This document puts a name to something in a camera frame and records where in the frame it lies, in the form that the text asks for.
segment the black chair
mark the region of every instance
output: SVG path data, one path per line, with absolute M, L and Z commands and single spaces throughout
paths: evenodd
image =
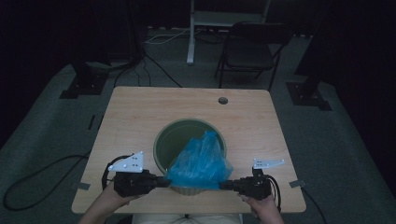
M 242 21 L 234 24 L 224 41 L 215 77 L 220 71 L 219 89 L 224 71 L 255 72 L 273 69 L 268 91 L 271 90 L 280 52 L 293 37 L 293 31 L 282 23 L 258 23 Z M 274 53 L 269 45 L 276 45 Z

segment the cable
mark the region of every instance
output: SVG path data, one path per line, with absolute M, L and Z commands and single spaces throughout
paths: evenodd
M 34 206 L 36 206 L 36 205 L 42 203 L 44 200 L 46 200 L 46 199 L 51 195 L 51 193 L 52 193 L 53 191 L 55 191 L 55 190 L 59 187 L 59 185 L 66 179 L 66 177 L 70 174 L 70 172 L 72 172 L 72 170 L 73 170 L 82 160 L 88 159 L 87 155 L 90 154 L 90 153 L 91 153 L 91 151 L 89 150 L 89 151 L 86 152 L 83 156 L 81 156 L 81 155 L 71 155 L 71 156 L 63 157 L 63 158 L 61 158 L 61 159 L 59 159 L 59 160 L 57 160 L 57 161 L 52 162 L 51 164 L 49 164 L 49 165 L 47 165 L 47 166 L 41 168 L 40 170 L 38 170 L 38 171 L 36 171 L 36 172 L 34 172 L 34 173 L 32 173 L 32 174 L 26 176 L 26 177 L 23 177 L 23 178 L 17 180 L 15 183 L 13 183 L 11 186 L 9 186 L 8 189 L 6 190 L 6 193 L 5 193 L 4 196 L 3 196 L 3 206 L 4 206 L 7 210 L 9 210 L 9 211 L 17 212 L 17 211 L 22 211 L 22 210 L 30 209 L 30 208 L 32 208 L 32 207 L 34 207 Z M 56 183 L 55 186 L 54 186 L 43 198 L 41 198 L 40 200 L 38 200 L 38 201 L 35 202 L 35 203 L 32 203 L 32 204 L 27 205 L 27 206 L 24 206 L 24 207 L 13 207 L 13 206 L 11 206 L 11 205 L 8 204 L 8 201 L 7 201 L 8 194 L 9 194 L 15 187 L 17 187 L 20 183 L 22 183 L 22 182 L 24 182 L 24 181 L 26 181 L 26 180 L 28 180 L 28 179 L 34 177 L 35 175 L 40 174 L 41 172 L 47 170 L 48 168 L 50 168 L 52 165 L 54 165 L 54 164 L 57 163 L 57 162 L 64 161 L 64 160 L 68 160 L 68 159 L 72 159 L 72 158 L 79 158 L 79 159 L 78 159 L 78 161 L 66 172 L 66 174 L 61 178 L 61 180 L 60 180 L 58 183 Z
M 274 184 L 274 182 L 272 182 L 272 181 L 270 181 L 271 182 L 271 186 L 272 186 L 272 189 L 274 190 L 274 200 L 276 201 L 276 187 L 275 187 L 275 184 Z
M 137 86 L 141 87 L 141 85 L 140 85 L 140 75 L 136 72 L 136 68 L 134 68 L 134 73 L 137 76 Z
M 215 34 L 213 31 L 210 31 L 209 29 L 206 29 L 206 34 L 214 36 L 218 41 L 208 41 L 202 38 L 199 38 L 198 36 L 195 37 L 195 40 L 204 44 L 210 44 L 210 45 L 218 45 L 222 44 L 224 42 L 224 38 L 220 34 Z
M 125 68 L 130 68 L 130 67 L 132 67 L 131 64 L 134 63 L 134 60 L 132 60 L 132 61 L 130 61 L 130 62 L 128 62 L 128 63 L 124 63 L 124 64 L 121 64 L 121 65 L 114 66 L 114 67 L 109 67 L 109 68 L 95 67 L 95 66 L 92 66 L 92 65 L 89 65 L 89 64 L 87 64 L 87 65 L 91 68 L 91 70 L 92 70 L 93 72 L 111 73 L 111 72 L 115 72 L 115 71 L 118 71 L 118 70 L 121 70 L 121 69 L 125 69 Z
M 103 175 L 102 175 L 102 189 L 105 189 L 107 186 L 107 176 L 108 176 L 108 167 L 111 166 L 112 164 L 114 164 L 114 162 L 119 161 L 119 160 L 123 160 L 126 159 L 130 156 L 119 156 L 116 159 L 114 159 L 113 161 L 109 162 L 106 166 L 106 169 L 103 171 Z
M 164 44 L 164 43 L 166 43 L 166 42 L 168 42 L 168 41 L 170 41 L 170 40 L 172 40 L 172 39 L 175 39 L 176 37 L 178 37 L 178 36 L 180 36 L 180 35 L 183 35 L 184 33 L 186 33 L 186 32 L 189 31 L 189 30 L 190 30 L 190 29 L 184 30 L 183 32 L 181 32 L 181 33 L 178 34 L 178 35 L 155 35 L 154 37 L 152 37 L 152 38 L 150 38 L 149 40 L 145 41 L 145 44 L 152 44 L 152 45 Z M 153 40 L 153 39 L 155 39 L 155 38 L 157 38 L 157 37 L 160 37 L 160 36 L 172 36 L 172 37 L 169 38 L 169 39 L 167 39 L 167 40 L 165 40 L 165 41 L 163 41 L 163 42 L 159 42 L 159 43 L 149 42 L 150 40 Z
M 116 79 L 114 80 L 114 84 L 113 84 L 113 88 L 117 87 L 117 80 L 119 80 L 120 76 L 122 75 L 122 73 L 126 72 L 128 69 L 131 69 L 131 67 L 126 67 L 124 68 L 117 76 Z
M 157 66 L 159 67 L 159 68 L 161 68 L 164 72 L 165 72 L 165 74 L 175 83 L 175 84 L 177 84 L 180 88 L 183 88 L 180 84 L 178 84 L 157 62 L 155 62 L 154 61 L 154 59 L 152 59 L 150 56 L 148 56 L 147 54 L 145 54 L 146 55 L 146 57 L 148 57 L 152 62 L 154 62 L 155 64 L 157 64 Z
M 326 217 L 324 216 L 323 212 L 321 211 L 319 205 L 317 204 L 317 202 L 315 202 L 314 198 L 312 198 L 312 196 L 305 190 L 305 188 L 301 188 L 301 190 L 306 194 L 306 196 L 308 196 L 308 198 L 312 201 L 312 203 L 314 203 L 315 207 L 318 209 L 318 211 L 320 212 L 320 215 L 323 219 L 323 223 L 327 224 L 327 220 Z
M 143 70 L 145 70 L 146 71 L 146 73 L 148 74 L 148 85 L 149 86 L 151 86 L 151 76 L 149 75 L 149 71 L 146 69 L 146 60 L 143 58 L 143 63 L 144 63 L 144 65 L 143 65 Z
M 185 219 L 185 217 L 180 217 L 180 218 L 176 219 L 175 221 L 171 222 L 171 224 L 175 224 L 177 221 L 182 221 L 184 219 Z
M 271 175 L 266 175 L 265 177 L 267 177 L 268 179 L 270 179 L 270 181 L 272 182 L 273 185 L 275 185 L 275 190 L 276 190 L 276 194 L 275 197 L 277 197 L 277 210 L 280 212 L 281 207 L 280 207 L 280 189 L 279 189 L 279 185 L 277 184 L 276 180 L 271 176 Z

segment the hand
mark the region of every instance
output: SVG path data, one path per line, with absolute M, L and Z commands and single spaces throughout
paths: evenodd
M 114 190 L 114 183 L 110 182 L 91 204 L 90 208 L 88 208 L 87 212 L 79 221 L 79 224 L 105 223 L 106 218 L 111 216 L 117 209 L 140 197 L 142 195 L 122 198 Z
M 283 224 L 282 216 L 277 210 L 274 196 L 270 195 L 260 201 L 245 195 L 238 195 L 249 204 L 254 217 L 259 217 L 262 224 Z

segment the desk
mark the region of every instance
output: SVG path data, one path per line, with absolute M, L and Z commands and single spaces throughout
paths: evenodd
M 195 25 L 231 27 L 239 21 L 265 22 L 271 1 L 272 0 L 265 0 L 262 14 L 247 14 L 247 13 L 230 13 L 230 12 L 216 12 L 216 11 L 195 11 L 195 0 L 191 0 L 190 41 L 189 41 L 189 52 L 187 53 L 187 64 L 188 65 L 194 64 Z
M 226 97 L 228 104 L 221 105 L 220 97 Z M 203 119 L 219 129 L 227 145 L 227 160 L 234 168 L 230 179 L 252 176 L 254 158 L 285 160 L 285 164 L 263 171 L 280 187 L 282 212 L 305 210 L 301 190 L 289 185 L 297 176 L 268 91 L 144 87 L 114 90 L 81 178 L 90 187 L 78 189 L 72 210 L 86 211 L 102 191 L 107 163 L 120 155 L 143 151 L 145 168 L 162 175 L 153 158 L 154 140 L 165 125 L 184 118 Z M 234 191 L 206 190 L 184 196 L 158 188 L 117 212 L 250 213 L 250 208 Z

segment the plastic bag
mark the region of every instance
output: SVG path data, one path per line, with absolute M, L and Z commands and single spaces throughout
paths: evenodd
M 233 167 L 224 158 L 216 132 L 206 131 L 201 139 L 192 138 L 177 157 L 166 177 L 172 186 L 218 189 Z

